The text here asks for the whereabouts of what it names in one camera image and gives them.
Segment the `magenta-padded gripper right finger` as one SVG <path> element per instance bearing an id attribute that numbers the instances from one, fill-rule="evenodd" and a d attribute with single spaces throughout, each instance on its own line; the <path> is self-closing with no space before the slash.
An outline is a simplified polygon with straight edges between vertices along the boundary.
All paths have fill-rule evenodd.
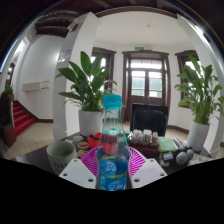
<path id="1" fill-rule="evenodd" d="M 129 159 L 128 173 L 132 189 L 146 186 L 167 176 L 167 173 L 155 159 L 147 159 L 134 148 L 129 148 L 129 150 L 131 157 Z"/>

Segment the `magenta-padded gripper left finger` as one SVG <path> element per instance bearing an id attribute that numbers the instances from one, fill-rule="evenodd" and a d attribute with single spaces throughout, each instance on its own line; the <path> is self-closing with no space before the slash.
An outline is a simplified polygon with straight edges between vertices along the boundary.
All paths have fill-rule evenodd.
<path id="1" fill-rule="evenodd" d="M 72 159 L 60 177 L 84 188 L 94 189 L 98 171 L 96 148 L 89 150 L 80 159 Z"/>

